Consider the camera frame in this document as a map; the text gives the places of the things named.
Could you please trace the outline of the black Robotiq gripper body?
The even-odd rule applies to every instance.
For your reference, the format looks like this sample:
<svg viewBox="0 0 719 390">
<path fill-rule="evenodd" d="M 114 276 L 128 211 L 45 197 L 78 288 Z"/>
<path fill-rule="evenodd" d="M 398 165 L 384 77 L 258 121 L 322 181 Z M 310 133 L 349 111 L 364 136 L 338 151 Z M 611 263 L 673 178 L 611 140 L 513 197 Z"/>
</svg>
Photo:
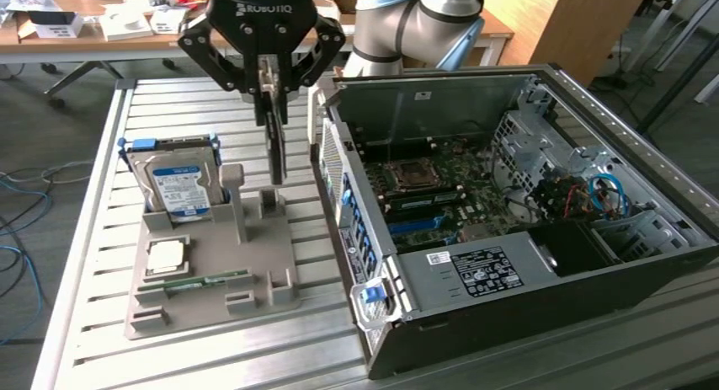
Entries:
<svg viewBox="0 0 719 390">
<path fill-rule="evenodd" d="M 313 28 L 312 0 L 209 0 L 210 27 L 249 63 L 293 52 Z"/>
</svg>

